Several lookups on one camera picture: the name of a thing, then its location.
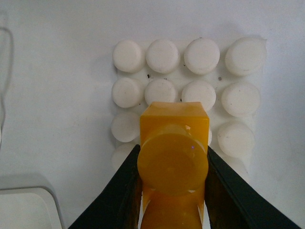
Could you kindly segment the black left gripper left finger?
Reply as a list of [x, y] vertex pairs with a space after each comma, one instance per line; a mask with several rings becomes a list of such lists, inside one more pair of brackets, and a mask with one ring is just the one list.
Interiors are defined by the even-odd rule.
[[141, 206], [141, 178], [135, 145], [101, 194], [69, 226], [71, 229], [136, 229]]

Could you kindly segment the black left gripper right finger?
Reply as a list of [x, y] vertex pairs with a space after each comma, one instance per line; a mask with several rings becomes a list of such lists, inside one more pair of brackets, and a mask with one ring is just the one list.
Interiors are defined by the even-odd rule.
[[208, 148], [205, 204], [213, 229], [297, 229], [299, 226], [260, 196]]

